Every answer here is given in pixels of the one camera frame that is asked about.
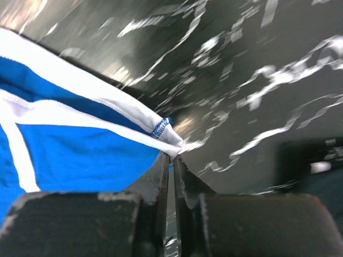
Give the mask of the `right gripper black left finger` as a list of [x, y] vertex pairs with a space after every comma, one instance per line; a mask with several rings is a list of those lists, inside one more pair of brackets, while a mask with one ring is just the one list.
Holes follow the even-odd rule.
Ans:
[[169, 157], [120, 192], [20, 196], [1, 227], [1, 256], [163, 256]]

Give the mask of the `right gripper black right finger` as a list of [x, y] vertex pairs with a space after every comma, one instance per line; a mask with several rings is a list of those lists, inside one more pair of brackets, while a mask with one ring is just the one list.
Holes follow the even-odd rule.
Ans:
[[342, 256], [332, 215], [308, 194], [218, 194], [174, 160], [179, 256]]

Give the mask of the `blue white underwear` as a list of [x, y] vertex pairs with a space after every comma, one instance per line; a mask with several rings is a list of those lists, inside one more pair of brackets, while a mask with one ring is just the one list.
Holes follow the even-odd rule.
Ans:
[[169, 118], [1, 29], [1, 217], [25, 193], [121, 191], [182, 148]]

